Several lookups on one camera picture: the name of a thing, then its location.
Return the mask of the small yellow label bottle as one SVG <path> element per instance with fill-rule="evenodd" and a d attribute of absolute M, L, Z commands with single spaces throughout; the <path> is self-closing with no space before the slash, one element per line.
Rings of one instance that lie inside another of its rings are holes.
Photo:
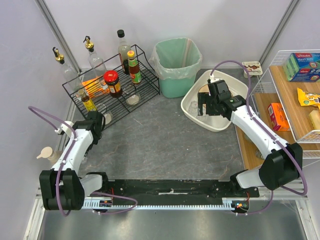
<path fill-rule="evenodd" d="M 78 90 L 78 95 L 80 96 L 81 101 L 88 112 L 97 111 L 96 105 L 83 89 Z"/>

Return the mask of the red lid sauce jar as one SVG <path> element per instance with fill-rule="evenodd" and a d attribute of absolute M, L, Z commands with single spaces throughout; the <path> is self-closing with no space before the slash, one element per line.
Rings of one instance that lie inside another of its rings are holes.
<path fill-rule="evenodd" d="M 119 98 L 122 95 L 123 90 L 118 73 L 115 70 L 108 70 L 104 73 L 103 79 L 109 89 L 110 95 L 113 98 Z"/>

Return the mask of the dark soy sauce bottle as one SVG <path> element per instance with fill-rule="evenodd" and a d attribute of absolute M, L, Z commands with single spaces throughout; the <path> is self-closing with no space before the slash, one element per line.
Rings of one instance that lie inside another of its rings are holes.
<path fill-rule="evenodd" d="M 129 60 L 128 60 L 128 51 L 131 50 L 131 46 L 128 45 L 127 40 L 125 38 L 125 32 L 123 29 L 119 29 L 117 31 L 117 36 L 119 38 L 119 46 L 118 46 L 118 54 L 121 62 L 121 66 L 123 69 L 123 72 L 126 75 L 130 74 L 129 71 Z"/>

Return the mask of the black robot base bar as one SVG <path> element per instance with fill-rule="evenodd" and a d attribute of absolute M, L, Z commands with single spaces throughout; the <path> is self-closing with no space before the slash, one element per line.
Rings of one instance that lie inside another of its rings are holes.
<path fill-rule="evenodd" d="M 188 195 L 192 197 L 208 195 L 213 198 L 258 198 L 260 196 L 257 187 L 240 189 L 234 187 L 230 181 L 217 179 L 115 179 L 109 180 L 102 191 L 133 199 L 161 195 Z"/>

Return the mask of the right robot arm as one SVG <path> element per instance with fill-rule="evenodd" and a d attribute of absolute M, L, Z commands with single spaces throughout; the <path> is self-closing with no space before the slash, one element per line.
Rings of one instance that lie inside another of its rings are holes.
<path fill-rule="evenodd" d="M 221 79 L 208 79 L 207 92 L 199 92 L 198 115 L 222 116 L 240 128 L 258 148 L 264 162 L 258 169 L 234 175 L 241 189 L 264 186 L 273 191 L 303 177 L 303 149 L 273 132 L 241 95 L 232 95 Z"/>

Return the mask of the glass jar with rice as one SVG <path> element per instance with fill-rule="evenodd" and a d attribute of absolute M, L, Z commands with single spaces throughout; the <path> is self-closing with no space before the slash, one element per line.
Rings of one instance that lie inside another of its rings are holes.
<path fill-rule="evenodd" d="M 134 106 L 140 102 L 140 94 L 137 92 L 136 86 L 133 84 L 128 85 L 123 90 L 124 98 L 128 105 Z"/>

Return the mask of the wide glass jar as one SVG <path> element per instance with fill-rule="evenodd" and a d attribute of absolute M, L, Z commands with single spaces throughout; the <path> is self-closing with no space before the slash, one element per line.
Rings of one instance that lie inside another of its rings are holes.
<path fill-rule="evenodd" d="M 107 106 L 103 103 L 98 103 L 96 105 L 97 110 L 103 114 L 104 118 L 105 118 L 105 124 L 108 125 L 111 123 L 111 121 L 113 120 L 113 114 L 112 112 L 107 108 Z"/>

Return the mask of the floral ceramic plate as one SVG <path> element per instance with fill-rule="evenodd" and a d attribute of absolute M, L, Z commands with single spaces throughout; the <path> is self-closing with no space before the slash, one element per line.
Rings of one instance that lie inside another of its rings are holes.
<path fill-rule="evenodd" d="M 221 101 L 226 101 L 229 100 L 233 97 L 233 94 L 229 90 L 228 86 L 223 82 L 223 83 L 218 83 L 218 84 L 209 84 L 209 85 L 204 85 L 203 87 L 200 88 L 198 93 L 202 92 L 208 92 L 209 97 L 207 101 L 215 101 L 215 102 L 221 102 Z"/>

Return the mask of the glass oil bottle gold spout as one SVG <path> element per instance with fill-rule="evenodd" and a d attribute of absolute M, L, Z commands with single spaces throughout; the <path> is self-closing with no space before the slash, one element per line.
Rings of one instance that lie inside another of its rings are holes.
<path fill-rule="evenodd" d="M 100 57 L 100 55 L 95 51 L 94 43 L 91 41 L 91 38 L 87 35 L 84 38 L 85 48 L 88 50 L 89 57 L 88 61 L 93 69 L 93 72 L 100 83 L 102 88 L 105 88 L 105 80 L 104 74 L 107 71 L 104 60 Z"/>

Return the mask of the yellow cap chili sauce bottle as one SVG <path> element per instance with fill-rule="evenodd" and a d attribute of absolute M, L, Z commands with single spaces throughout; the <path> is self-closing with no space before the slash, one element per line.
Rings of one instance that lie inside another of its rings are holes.
<path fill-rule="evenodd" d="M 129 50 L 127 52 L 128 57 L 128 67 L 129 67 L 129 74 L 131 77 L 131 81 L 133 84 L 138 85 L 142 81 L 140 66 L 138 60 L 136 58 L 135 52 L 133 50 Z"/>

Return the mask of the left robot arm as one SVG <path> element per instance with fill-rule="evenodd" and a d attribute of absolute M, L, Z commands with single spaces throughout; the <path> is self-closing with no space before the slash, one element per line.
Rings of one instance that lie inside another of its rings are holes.
<path fill-rule="evenodd" d="M 76 122 L 63 121 L 56 133 L 66 133 L 69 141 L 61 156 L 50 170 L 43 170 L 39 183 L 43 206 L 49 211 L 80 210 L 85 197 L 108 187 L 105 172 L 89 172 L 79 178 L 78 172 L 89 150 L 97 145 L 105 128 L 105 116 L 98 111 L 90 111 L 87 119 Z"/>

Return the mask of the clear plastic cup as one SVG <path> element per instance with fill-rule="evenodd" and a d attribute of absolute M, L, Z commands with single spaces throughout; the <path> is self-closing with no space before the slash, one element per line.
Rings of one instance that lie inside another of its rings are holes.
<path fill-rule="evenodd" d="M 188 113 L 194 116 L 198 115 L 198 102 L 197 101 L 192 101 L 188 107 Z"/>
<path fill-rule="evenodd" d="M 82 164 L 85 164 L 87 161 L 88 161 L 88 154 L 86 153 L 86 154 L 83 156 L 83 159 L 82 159 L 81 163 L 82 163 Z"/>
<path fill-rule="evenodd" d="M 196 116 L 196 118 L 199 120 L 199 121 L 201 121 L 201 122 L 203 122 L 203 123 L 206 123 L 207 121 L 208 121 L 208 115 L 207 114 L 204 114 L 204 115 L 197 115 Z"/>

